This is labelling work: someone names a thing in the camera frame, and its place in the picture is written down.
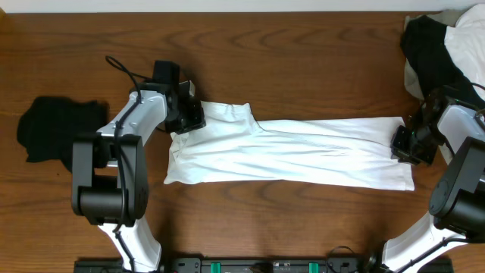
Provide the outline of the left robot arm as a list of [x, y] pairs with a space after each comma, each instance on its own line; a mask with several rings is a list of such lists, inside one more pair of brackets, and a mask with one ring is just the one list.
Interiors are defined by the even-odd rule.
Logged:
[[75, 272], [161, 272], [161, 244], [145, 213], [149, 182], [145, 144], [164, 128], [185, 133], [205, 126], [194, 84], [142, 83], [115, 118], [77, 137], [72, 159], [72, 208], [104, 232], [119, 259], [79, 260]]

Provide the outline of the white t-shirt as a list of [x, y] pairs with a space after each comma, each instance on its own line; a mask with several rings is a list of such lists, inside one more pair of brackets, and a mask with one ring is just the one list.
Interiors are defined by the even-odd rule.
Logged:
[[249, 104], [203, 102], [206, 125], [172, 134], [165, 184], [290, 180], [413, 191], [391, 156], [401, 117], [257, 121]]

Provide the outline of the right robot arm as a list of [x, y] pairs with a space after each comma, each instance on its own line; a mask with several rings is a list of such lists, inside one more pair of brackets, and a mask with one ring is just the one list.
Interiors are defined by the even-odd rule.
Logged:
[[428, 212], [383, 245], [376, 272], [418, 272], [458, 246], [484, 242], [484, 129], [478, 111], [450, 105], [437, 128], [454, 152]]

